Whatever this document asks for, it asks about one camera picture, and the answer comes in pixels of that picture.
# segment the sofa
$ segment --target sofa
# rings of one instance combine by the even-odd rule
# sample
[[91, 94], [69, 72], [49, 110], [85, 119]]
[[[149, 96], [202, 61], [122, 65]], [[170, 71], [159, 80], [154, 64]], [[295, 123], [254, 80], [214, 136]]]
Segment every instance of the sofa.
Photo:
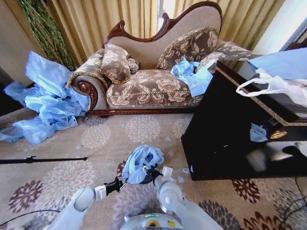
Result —
[[[186, 56], [189, 61], [199, 61], [203, 66], [209, 57], [227, 56], [218, 50], [218, 47], [227, 50], [229, 46], [228, 43], [218, 45], [218, 34], [222, 26], [221, 8], [214, 2], [204, 1], [192, 5], [177, 18], [170, 19], [166, 13], [163, 18], [164, 23], [158, 33], [146, 39], [128, 34], [124, 29], [125, 22], [119, 22], [111, 30], [105, 45], [72, 74], [67, 87], [71, 86], [76, 92], [89, 95], [89, 114], [107, 116], [195, 111], [202, 95], [191, 97], [188, 86], [177, 80], [178, 76], [170, 73], [171, 63], [178, 63]], [[204, 37], [205, 42], [201, 40], [197, 45], [196, 39], [201, 36], [207, 36]], [[127, 57], [136, 60], [137, 64], [134, 63], [132, 67], [129, 64], [129, 79], [114, 81], [101, 67], [105, 46], [109, 44], [123, 48], [127, 51]], [[238, 60], [250, 56], [245, 49], [241, 49], [241, 55], [240, 48], [237, 50], [239, 55], [232, 56]]]

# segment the black wire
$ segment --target black wire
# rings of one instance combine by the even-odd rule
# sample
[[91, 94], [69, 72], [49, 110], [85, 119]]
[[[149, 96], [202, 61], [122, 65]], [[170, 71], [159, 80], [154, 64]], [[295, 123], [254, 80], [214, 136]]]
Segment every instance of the black wire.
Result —
[[20, 216], [14, 217], [14, 218], [12, 218], [12, 219], [10, 219], [10, 220], [4, 222], [3, 224], [0, 224], [0, 227], [1, 227], [2, 225], [7, 224], [8, 222], [11, 222], [12, 220], [15, 220], [15, 219], [17, 219], [17, 218], [19, 218], [19, 217], [23, 217], [23, 216], [25, 216], [25, 215], [28, 215], [28, 214], [31, 214], [31, 213], [35, 213], [35, 212], [58, 212], [58, 213], [59, 213], [59, 212], [61, 212], [61, 211], [52, 210], [52, 209], [44, 209], [44, 210], [38, 210], [38, 211], [32, 211], [32, 212], [24, 213], [24, 214], [22, 214], [22, 215], [20, 215]]
[[[306, 201], [307, 195], [303, 195], [303, 193], [302, 193], [300, 187], [298, 186], [297, 177], [295, 177], [295, 183], [296, 183], [296, 186], [297, 186], [297, 188], [298, 188], [298, 190], [299, 190], [299, 192], [300, 192], [302, 198], [296, 199], [296, 200], [292, 201], [292, 203], [288, 206], [288, 208], [283, 212], [283, 221], [282, 221], [282, 223], [280, 223], [280, 226], [284, 226], [285, 223], [286, 223], [286, 221], [288, 220], [288, 218], [289, 218], [290, 216], [292, 216], [294, 213], [296, 213], [296, 212], [302, 210], [303, 208], [307, 207], [307, 201]], [[299, 208], [293, 210], [292, 212], [289, 213], [289, 215], [286, 215], [286, 213], [290, 210], [291, 206], [292, 206], [295, 202], [301, 201], [301, 200], [303, 200], [303, 201], [305, 202], [305, 205], [303, 205], [303, 206], [301, 206], [301, 207], [299, 207]]]

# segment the crumpled blue fabric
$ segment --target crumpled blue fabric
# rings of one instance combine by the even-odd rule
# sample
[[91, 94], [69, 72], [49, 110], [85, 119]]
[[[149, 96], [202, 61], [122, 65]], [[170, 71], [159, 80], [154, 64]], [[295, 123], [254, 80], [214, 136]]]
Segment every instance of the crumpled blue fabric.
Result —
[[49, 61], [31, 51], [25, 66], [25, 75], [58, 97], [68, 96], [65, 84], [71, 71], [55, 61]]
[[285, 80], [307, 79], [307, 48], [293, 49], [267, 54], [248, 62], [257, 69], [264, 69], [271, 76]]
[[208, 88], [210, 81], [212, 80], [212, 74], [208, 71], [208, 68], [216, 60], [212, 60], [205, 67], [200, 68], [196, 74], [193, 73], [194, 67], [199, 66], [199, 62], [188, 62], [184, 57], [184, 60], [174, 65], [171, 74], [178, 74], [180, 81], [183, 81], [188, 86], [191, 96], [196, 97], [204, 94]]
[[267, 141], [267, 131], [261, 126], [251, 123], [251, 128], [249, 130], [250, 140], [254, 142], [264, 142]]
[[206, 92], [212, 77], [213, 75], [205, 67], [202, 67], [194, 75], [181, 75], [177, 79], [186, 83], [191, 96], [196, 97]]
[[0, 131], [0, 140], [14, 142], [25, 137], [37, 145], [54, 135], [56, 130], [77, 126], [76, 116], [83, 116], [89, 105], [89, 97], [74, 89], [65, 89], [71, 72], [63, 65], [49, 61], [30, 52], [26, 75], [35, 82], [32, 88], [13, 82], [4, 91], [24, 106], [39, 113], [30, 120], [15, 122], [12, 127]]
[[186, 57], [183, 57], [183, 61], [174, 65], [171, 69], [171, 74], [173, 75], [193, 75], [194, 67], [198, 67], [200, 65], [197, 61], [189, 62]]
[[150, 168], [155, 164], [162, 164], [163, 161], [164, 157], [160, 149], [148, 145], [139, 146], [129, 156], [123, 168], [122, 177], [130, 184], [139, 184], [146, 176], [143, 171], [144, 165]]

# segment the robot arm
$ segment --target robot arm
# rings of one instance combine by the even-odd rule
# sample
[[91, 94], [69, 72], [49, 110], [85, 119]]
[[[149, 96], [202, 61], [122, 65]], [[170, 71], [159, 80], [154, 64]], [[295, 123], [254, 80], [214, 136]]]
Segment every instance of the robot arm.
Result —
[[80, 188], [71, 198], [68, 205], [55, 220], [43, 230], [78, 230], [83, 222], [88, 208], [98, 200], [105, 199], [111, 192], [120, 192], [125, 186], [125, 180], [116, 177], [111, 183], [105, 183], [96, 188]]
[[154, 184], [160, 203], [181, 219], [184, 230], [223, 230], [197, 204], [185, 199], [177, 184], [169, 180], [163, 180], [162, 176], [156, 177]]

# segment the carpet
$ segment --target carpet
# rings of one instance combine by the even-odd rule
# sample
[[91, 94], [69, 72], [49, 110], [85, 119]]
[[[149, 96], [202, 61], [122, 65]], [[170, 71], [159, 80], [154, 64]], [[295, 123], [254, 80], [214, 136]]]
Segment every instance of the carpet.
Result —
[[[0, 118], [1, 129], [35, 113], [24, 108]], [[88, 157], [65, 161], [0, 166], [0, 224], [35, 210], [63, 210], [78, 188], [95, 187], [114, 180], [130, 153], [147, 144], [161, 149], [163, 165], [174, 168], [172, 177], [184, 196], [199, 204], [225, 230], [305, 230], [307, 208], [291, 215], [281, 226], [284, 213], [302, 198], [294, 178], [192, 181], [180, 137], [192, 114], [121, 115], [108, 118], [79, 117], [79, 126], [59, 131], [37, 146], [25, 139], [0, 142], [2, 159]], [[299, 178], [305, 190], [306, 178]], [[294, 202], [287, 213], [304, 204]], [[162, 212], [154, 185], [128, 184], [122, 193], [112, 193], [87, 212], [82, 229], [119, 229], [124, 216]], [[2, 225], [0, 230], [23, 226], [40, 230], [56, 212], [37, 212]]]

